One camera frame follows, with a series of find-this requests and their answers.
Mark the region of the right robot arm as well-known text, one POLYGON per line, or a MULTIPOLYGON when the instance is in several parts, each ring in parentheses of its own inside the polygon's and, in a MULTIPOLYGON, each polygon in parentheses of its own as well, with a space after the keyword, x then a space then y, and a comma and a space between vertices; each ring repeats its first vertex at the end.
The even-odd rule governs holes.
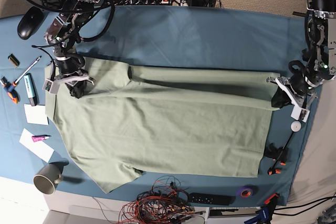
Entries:
POLYGON ((66 31, 47 30, 45 39, 55 49, 56 62, 65 77, 87 75, 96 84, 85 89, 80 80, 65 91, 46 93, 46 107, 64 110, 89 103, 107 107, 113 102, 135 102, 149 108, 186 108, 212 105, 263 111, 291 104, 291 84, 278 70, 274 52, 265 53, 265 42, 277 41, 265 22, 268 14, 244 13, 200 7, 115 7, 98 35, 82 38, 79 30, 105 0, 65 0, 59 19, 69 23, 66 31), (111 41, 111 29, 123 39, 124 48, 143 53, 140 60, 95 54, 88 67, 81 55, 54 42, 57 35, 75 43, 96 45, 100 38, 111 41), (140 38, 141 43, 128 43, 140 38))

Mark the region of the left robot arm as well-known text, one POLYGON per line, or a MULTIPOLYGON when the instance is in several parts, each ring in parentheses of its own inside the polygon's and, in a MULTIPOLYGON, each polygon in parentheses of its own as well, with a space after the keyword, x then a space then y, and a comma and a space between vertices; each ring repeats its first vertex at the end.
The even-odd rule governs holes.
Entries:
POLYGON ((307 48, 302 60, 292 60, 292 73, 281 84, 271 100, 274 108, 283 108, 298 99, 300 107, 308 107, 308 97, 325 81, 335 79, 335 0, 306 0, 304 36, 307 48))

